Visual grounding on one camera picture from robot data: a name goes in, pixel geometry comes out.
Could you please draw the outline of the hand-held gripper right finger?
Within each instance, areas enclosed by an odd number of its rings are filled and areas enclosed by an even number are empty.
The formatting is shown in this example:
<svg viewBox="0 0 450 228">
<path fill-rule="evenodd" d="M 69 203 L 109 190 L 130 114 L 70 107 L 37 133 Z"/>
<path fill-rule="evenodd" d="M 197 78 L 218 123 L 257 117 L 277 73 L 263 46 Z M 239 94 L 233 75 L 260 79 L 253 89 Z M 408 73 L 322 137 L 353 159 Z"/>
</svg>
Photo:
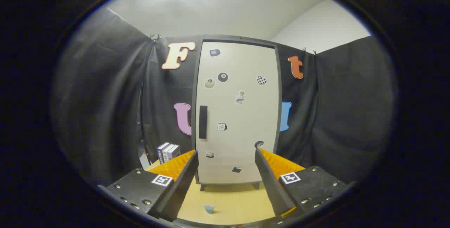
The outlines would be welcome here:
<svg viewBox="0 0 450 228">
<path fill-rule="evenodd" d="M 259 147 L 255 164 L 276 216 L 310 215 L 355 186 L 319 166 L 305 168 Z"/>
</svg>

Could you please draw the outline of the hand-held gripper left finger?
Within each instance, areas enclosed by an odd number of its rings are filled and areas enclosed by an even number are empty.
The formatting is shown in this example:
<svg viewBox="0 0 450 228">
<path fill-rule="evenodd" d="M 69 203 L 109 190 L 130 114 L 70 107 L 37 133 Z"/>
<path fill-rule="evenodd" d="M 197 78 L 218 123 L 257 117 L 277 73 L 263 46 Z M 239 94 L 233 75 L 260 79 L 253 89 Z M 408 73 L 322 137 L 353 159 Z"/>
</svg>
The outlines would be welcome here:
<svg viewBox="0 0 450 228">
<path fill-rule="evenodd" d="M 100 192 L 143 220 L 173 222 L 182 207 L 198 168 L 198 152 L 191 150 L 150 171 L 133 169 Z"/>
</svg>

